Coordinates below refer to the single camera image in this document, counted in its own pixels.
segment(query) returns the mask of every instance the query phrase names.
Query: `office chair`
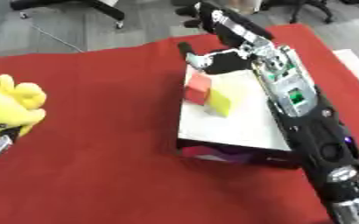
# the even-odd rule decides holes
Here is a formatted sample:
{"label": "office chair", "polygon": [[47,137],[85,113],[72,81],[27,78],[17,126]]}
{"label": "office chair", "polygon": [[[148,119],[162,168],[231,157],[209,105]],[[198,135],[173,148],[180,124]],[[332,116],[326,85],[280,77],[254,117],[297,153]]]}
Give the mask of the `office chair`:
{"label": "office chair", "polygon": [[104,3],[103,0],[11,0],[11,8],[14,11],[23,11],[30,8],[47,6],[49,4],[60,4],[65,2],[77,1],[89,5],[90,7],[112,17],[116,20],[116,28],[123,27],[125,14],[114,6]]}
{"label": "office chair", "polygon": [[290,20],[290,24],[294,24],[298,22],[299,12],[305,4],[310,4],[327,14],[327,18],[324,20],[326,24],[333,22],[333,14],[327,7],[327,0],[270,0],[261,5],[261,10],[267,11],[270,9],[270,7],[274,6],[293,5],[295,8],[292,14],[292,19]]}

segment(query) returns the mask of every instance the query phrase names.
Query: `yellow glove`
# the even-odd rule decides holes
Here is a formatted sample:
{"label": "yellow glove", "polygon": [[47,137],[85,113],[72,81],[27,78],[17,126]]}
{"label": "yellow glove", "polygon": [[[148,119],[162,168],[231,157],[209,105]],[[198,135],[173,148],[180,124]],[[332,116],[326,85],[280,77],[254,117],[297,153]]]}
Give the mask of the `yellow glove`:
{"label": "yellow glove", "polygon": [[7,74],[0,75],[0,133],[20,127],[17,137],[27,134],[42,121],[46,112],[40,108],[46,94],[34,83],[15,83]]}

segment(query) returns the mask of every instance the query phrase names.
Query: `blue light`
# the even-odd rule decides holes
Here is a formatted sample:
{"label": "blue light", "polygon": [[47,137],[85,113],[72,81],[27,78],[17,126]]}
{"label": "blue light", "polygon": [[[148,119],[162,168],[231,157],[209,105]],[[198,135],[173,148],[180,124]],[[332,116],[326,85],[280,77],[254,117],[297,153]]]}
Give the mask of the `blue light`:
{"label": "blue light", "polygon": [[349,143],[349,144],[351,144],[353,142],[351,140],[351,137],[349,137],[349,136],[344,137],[344,141],[346,141],[346,143]]}

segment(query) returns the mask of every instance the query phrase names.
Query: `yellow robotic hand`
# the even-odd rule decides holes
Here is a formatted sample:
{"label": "yellow robotic hand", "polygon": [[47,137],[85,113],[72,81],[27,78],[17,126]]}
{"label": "yellow robotic hand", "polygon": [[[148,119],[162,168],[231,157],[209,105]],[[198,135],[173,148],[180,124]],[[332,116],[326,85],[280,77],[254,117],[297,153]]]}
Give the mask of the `yellow robotic hand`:
{"label": "yellow robotic hand", "polygon": [[40,108],[45,101],[46,94],[38,85],[15,86],[12,77],[0,75],[0,153],[45,118]]}

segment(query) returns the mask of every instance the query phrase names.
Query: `red block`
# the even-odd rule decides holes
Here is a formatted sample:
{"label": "red block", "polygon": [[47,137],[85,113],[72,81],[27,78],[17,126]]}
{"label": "red block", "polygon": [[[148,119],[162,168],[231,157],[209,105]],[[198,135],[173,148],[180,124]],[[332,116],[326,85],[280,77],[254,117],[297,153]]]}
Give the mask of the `red block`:
{"label": "red block", "polygon": [[207,101],[211,79],[200,73],[193,73],[189,82],[185,86],[185,99],[199,105],[204,105]]}

